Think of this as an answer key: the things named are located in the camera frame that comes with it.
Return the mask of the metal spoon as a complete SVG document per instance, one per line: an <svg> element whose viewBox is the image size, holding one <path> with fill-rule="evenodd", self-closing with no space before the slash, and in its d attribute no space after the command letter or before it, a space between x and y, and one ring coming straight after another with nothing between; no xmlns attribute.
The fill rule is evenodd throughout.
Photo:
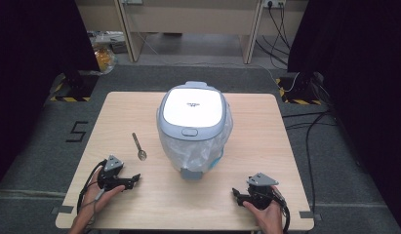
<svg viewBox="0 0 401 234"><path fill-rule="evenodd" d="M135 144L136 144L136 147L137 147L137 149L138 149L138 157L139 157L139 159L140 159L141 161L145 161L146 158L147 158L147 154L146 154L146 152L141 148L140 142L139 142L139 140L138 140L137 135L136 135L135 133L132 133L132 137L133 137L134 142L135 142Z"/></svg>

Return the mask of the black curtain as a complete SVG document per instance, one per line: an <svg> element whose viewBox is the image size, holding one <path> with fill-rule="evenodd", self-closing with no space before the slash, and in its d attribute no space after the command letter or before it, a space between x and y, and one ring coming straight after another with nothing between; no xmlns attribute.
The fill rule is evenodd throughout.
<svg viewBox="0 0 401 234"><path fill-rule="evenodd" d="M75 0L0 0L0 181L54 79L97 67Z"/></svg>
<svg viewBox="0 0 401 234"><path fill-rule="evenodd" d="M401 0L307 0L288 69L319 72L401 229Z"/></svg>

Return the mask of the bag of yellow goods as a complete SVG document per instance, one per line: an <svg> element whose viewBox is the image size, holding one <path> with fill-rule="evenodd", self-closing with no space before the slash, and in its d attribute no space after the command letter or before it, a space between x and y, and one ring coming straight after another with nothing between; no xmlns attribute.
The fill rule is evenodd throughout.
<svg viewBox="0 0 401 234"><path fill-rule="evenodd" d="M111 72L117 63L117 58L114 53L104 45L94 45L93 50L100 73L107 74Z"/></svg>

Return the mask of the grey tape piece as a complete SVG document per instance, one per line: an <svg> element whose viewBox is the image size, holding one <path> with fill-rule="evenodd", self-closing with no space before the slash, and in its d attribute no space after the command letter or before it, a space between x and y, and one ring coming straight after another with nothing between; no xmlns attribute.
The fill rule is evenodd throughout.
<svg viewBox="0 0 401 234"><path fill-rule="evenodd" d="M315 214L312 211L300 211L300 218L309 218L309 219L313 219L315 221L319 221L322 219L321 214Z"/></svg>
<svg viewBox="0 0 401 234"><path fill-rule="evenodd" d="M53 207L51 209L51 214L52 215L57 215L57 214L71 214L73 211L74 207L72 206L59 206L59 207Z"/></svg>

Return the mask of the person's right hand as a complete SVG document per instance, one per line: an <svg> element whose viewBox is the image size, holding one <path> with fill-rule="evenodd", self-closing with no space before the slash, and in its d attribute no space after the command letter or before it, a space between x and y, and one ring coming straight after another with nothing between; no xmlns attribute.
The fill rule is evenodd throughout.
<svg viewBox="0 0 401 234"><path fill-rule="evenodd" d="M256 224L260 229L268 227L283 229L281 206L277 202L272 201L265 210L259 210L248 202L244 202L243 205L254 215Z"/></svg>

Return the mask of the person's left hand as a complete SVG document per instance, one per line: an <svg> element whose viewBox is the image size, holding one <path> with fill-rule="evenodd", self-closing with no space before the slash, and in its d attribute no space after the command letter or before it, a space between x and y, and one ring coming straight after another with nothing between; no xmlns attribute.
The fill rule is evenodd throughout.
<svg viewBox="0 0 401 234"><path fill-rule="evenodd" d="M99 188L97 182L99 172L100 170L97 170L93 174L91 182L87 185L87 190L79 212L84 208L92 207L95 211L95 214L97 214L114 196L124 191L124 185L117 186L109 191L103 191L101 188Z"/></svg>

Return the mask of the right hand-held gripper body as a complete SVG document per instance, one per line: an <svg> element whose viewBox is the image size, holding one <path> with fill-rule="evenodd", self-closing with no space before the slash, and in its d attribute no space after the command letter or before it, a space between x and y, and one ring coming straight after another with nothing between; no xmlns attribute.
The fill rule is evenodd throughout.
<svg viewBox="0 0 401 234"><path fill-rule="evenodd" d="M264 210L272 201L278 201L273 186L278 185L278 181L265 175L257 173L248 178L248 192L250 198L247 200L255 209Z"/></svg>

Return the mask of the white and grey rice cooker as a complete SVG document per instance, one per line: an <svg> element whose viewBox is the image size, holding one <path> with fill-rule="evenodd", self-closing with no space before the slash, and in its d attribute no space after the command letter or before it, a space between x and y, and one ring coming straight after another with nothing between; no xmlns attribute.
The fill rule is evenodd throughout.
<svg viewBox="0 0 401 234"><path fill-rule="evenodd" d="M163 109L165 119L171 124L207 127L218 122L226 103L229 105L216 88L204 82L188 81L165 94L158 109ZM186 180L199 180L203 176L188 171L179 173Z"/></svg>

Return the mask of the black stand base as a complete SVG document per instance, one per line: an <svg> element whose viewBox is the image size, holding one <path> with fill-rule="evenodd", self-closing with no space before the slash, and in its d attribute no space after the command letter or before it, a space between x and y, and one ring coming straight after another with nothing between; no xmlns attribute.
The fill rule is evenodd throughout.
<svg viewBox="0 0 401 234"><path fill-rule="evenodd" d="M314 91L314 75L297 73L292 77L280 77L276 79L281 99L285 103L316 104L321 100Z"/></svg>
<svg viewBox="0 0 401 234"><path fill-rule="evenodd" d="M74 75L63 74L52 91L51 101L81 102L89 101L99 75L77 71Z"/></svg>

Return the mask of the white wall socket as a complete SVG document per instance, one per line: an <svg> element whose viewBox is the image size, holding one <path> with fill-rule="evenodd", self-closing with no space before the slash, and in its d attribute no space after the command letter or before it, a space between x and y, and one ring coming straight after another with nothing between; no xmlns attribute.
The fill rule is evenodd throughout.
<svg viewBox="0 0 401 234"><path fill-rule="evenodd" d="M286 5L286 0L262 0L265 8L281 9Z"/></svg>

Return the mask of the beige desk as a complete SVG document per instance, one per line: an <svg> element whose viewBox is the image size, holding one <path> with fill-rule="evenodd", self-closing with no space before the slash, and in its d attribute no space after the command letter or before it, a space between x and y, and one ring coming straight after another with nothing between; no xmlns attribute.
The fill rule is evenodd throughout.
<svg viewBox="0 0 401 234"><path fill-rule="evenodd" d="M148 33L237 35L249 63L260 35L274 35L271 19L296 35L309 0L286 0L281 9L265 8L262 0L74 0L89 31L121 31L130 61L140 57Z"/></svg>

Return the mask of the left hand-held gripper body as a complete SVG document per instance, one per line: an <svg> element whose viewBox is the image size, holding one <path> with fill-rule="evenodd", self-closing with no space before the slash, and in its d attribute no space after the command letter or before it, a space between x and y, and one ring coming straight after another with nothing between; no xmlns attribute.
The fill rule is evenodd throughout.
<svg viewBox="0 0 401 234"><path fill-rule="evenodd" d="M124 163L121 160L114 155L109 155L98 174L97 182L99 188L109 191L117 186L133 183L130 178L120 178L118 176L123 166Z"/></svg>

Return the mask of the clear plastic bag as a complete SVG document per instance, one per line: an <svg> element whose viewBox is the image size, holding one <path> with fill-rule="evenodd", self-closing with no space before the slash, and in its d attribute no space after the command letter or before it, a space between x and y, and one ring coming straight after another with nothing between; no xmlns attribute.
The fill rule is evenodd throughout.
<svg viewBox="0 0 401 234"><path fill-rule="evenodd" d="M219 120L207 127L180 126L169 123L162 108L157 110L157 130L165 155L179 171L204 174L223 155L233 129L230 106L223 105Z"/></svg>

